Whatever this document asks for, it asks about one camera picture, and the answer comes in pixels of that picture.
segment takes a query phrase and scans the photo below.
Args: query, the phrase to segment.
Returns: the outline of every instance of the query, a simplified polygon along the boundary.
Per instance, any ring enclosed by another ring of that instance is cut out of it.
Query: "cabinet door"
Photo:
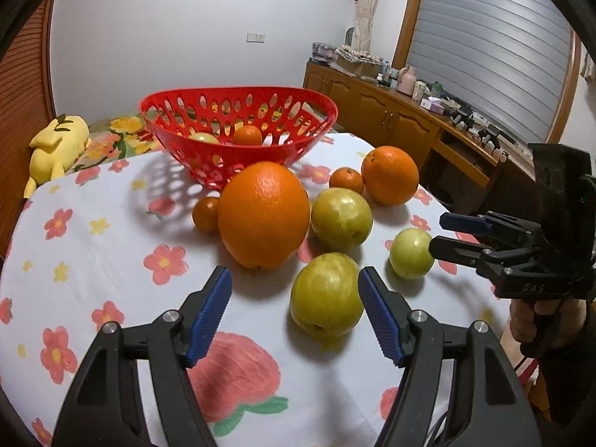
[[[304,89],[311,89],[312,91],[326,93],[325,89],[325,70],[318,69],[314,64],[306,68],[306,76],[304,77]]]
[[[386,125],[395,112],[393,100],[368,87],[360,87],[354,111],[354,134],[374,147],[387,144]]]
[[[328,76],[326,90],[339,110],[337,122],[355,134],[353,80],[348,76]]]
[[[422,167],[439,133],[439,126],[427,118],[424,111],[413,111],[401,106],[389,128],[389,144],[403,149],[412,156],[418,169]]]

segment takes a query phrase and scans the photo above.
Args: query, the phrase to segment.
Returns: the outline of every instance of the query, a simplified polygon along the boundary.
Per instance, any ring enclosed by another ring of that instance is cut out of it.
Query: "human hand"
[[[536,301],[534,307],[520,299],[513,299],[511,313],[511,334],[519,343],[531,343],[536,336],[534,314],[551,315],[557,309],[559,300]],[[559,310],[561,319],[551,348],[563,348],[574,342],[586,322],[586,301],[566,299]]]

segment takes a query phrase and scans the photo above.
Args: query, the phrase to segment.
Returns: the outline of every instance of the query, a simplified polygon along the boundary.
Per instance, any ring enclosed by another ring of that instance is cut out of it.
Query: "metal screw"
[[[488,324],[484,321],[476,321],[474,323],[474,329],[479,333],[486,333],[488,331]]]
[[[180,313],[175,309],[171,309],[171,310],[163,313],[162,319],[165,322],[176,322],[179,317],[180,317]]]
[[[428,319],[428,314],[421,309],[412,311],[412,319],[416,322],[424,322]]]
[[[105,323],[102,327],[101,327],[101,332],[105,333],[105,334],[113,334],[115,333],[115,330],[118,329],[118,324],[115,323],[114,321],[110,321]]]

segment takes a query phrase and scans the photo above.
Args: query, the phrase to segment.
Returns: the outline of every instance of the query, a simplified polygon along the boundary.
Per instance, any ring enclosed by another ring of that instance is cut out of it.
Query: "orange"
[[[329,180],[329,188],[348,188],[362,195],[364,181],[362,175],[351,168],[339,168],[335,170]]]
[[[193,222],[204,234],[216,232],[218,229],[219,198],[207,197],[193,208]]]
[[[368,153],[361,172],[368,194],[381,205],[403,205],[418,189],[416,163],[394,146],[381,146]]]
[[[232,143],[244,146],[260,146],[263,144],[263,136],[258,127],[247,124],[234,133]]]
[[[223,189],[218,225],[234,259],[251,269],[275,269],[306,237],[311,221],[308,195],[300,180],[269,161],[246,167]]]

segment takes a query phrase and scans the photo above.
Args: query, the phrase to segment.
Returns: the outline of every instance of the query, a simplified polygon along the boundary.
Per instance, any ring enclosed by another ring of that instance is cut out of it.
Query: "wall socket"
[[[247,33],[246,34],[246,42],[264,43],[264,34],[263,33]]]

